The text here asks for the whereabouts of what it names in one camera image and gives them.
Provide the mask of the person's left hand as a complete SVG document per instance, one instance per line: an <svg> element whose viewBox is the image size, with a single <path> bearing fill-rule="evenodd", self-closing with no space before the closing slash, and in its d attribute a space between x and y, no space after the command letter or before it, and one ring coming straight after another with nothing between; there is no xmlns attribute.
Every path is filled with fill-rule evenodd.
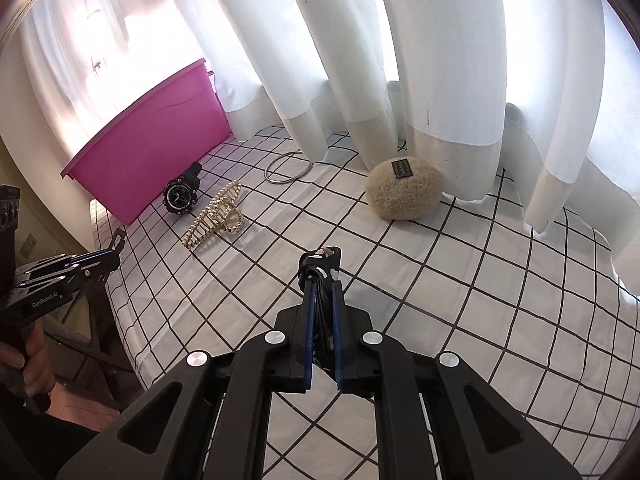
<svg viewBox="0 0 640 480"><path fill-rule="evenodd" d="M55 380L41 320L23 330L23 342L24 351L1 343L1 381L7 384L11 373L17 370L22 373L24 388L30 398L38 394L47 396L54 388Z"/></svg>

